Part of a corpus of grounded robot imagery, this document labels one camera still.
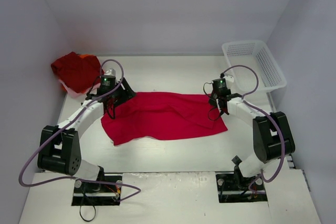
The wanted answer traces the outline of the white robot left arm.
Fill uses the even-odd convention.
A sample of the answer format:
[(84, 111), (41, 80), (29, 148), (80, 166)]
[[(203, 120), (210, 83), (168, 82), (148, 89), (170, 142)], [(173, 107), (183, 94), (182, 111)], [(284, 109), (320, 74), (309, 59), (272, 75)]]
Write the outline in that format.
[(104, 169), (82, 159), (80, 138), (104, 114), (115, 119), (115, 108), (135, 96), (136, 93), (125, 78), (116, 82), (115, 76), (102, 75), (97, 92), (88, 92), (85, 101), (73, 115), (56, 126), (43, 128), (41, 150), (37, 158), (38, 168), (84, 179), (92, 192), (103, 190)]

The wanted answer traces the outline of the magenta t shirt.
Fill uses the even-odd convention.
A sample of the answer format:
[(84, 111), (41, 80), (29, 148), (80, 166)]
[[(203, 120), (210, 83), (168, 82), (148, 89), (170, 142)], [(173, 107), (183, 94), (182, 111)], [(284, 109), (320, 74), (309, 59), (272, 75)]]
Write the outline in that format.
[(101, 125), (114, 145), (150, 137), (162, 141), (212, 136), (228, 130), (204, 94), (138, 92)]

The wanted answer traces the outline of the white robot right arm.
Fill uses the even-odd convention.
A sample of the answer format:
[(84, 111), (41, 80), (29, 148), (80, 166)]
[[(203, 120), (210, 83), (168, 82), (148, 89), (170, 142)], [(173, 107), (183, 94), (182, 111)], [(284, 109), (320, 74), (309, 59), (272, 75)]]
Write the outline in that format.
[(232, 93), (228, 84), (228, 77), (213, 80), (209, 103), (219, 109), (220, 115), (235, 116), (252, 128), (254, 149), (238, 164), (239, 171), (232, 175), (233, 184), (245, 188), (254, 176), (269, 183), (280, 173), (286, 156), (296, 150), (287, 116), (283, 112), (266, 112), (247, 102), (243, 95)]

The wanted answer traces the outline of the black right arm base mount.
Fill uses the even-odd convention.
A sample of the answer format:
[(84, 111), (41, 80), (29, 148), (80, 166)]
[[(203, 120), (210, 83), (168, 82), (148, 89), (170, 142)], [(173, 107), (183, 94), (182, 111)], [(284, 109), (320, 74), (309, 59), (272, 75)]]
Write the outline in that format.
[(251, 191), (248, 186), (255, 178), (242, 176), (238, 167), (242, 161), (238, 156), (235, 156), (232, 162), (234, 163), (233, 171), (215, 173), (219, 203), (267, 202), (268, 198), (263, 182), (261, 180), (255, 182), (251, 186)]

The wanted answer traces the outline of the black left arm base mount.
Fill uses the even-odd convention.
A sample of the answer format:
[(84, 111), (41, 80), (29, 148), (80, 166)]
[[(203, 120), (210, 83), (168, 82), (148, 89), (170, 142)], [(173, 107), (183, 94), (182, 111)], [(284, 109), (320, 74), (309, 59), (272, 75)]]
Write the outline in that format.
[(119, 206), (121, 187), (115, 183), (122, 182), (122, 175), (104, 176), (107, 184), (94, 184), (76, 181), (72, 194), (72, 206)]

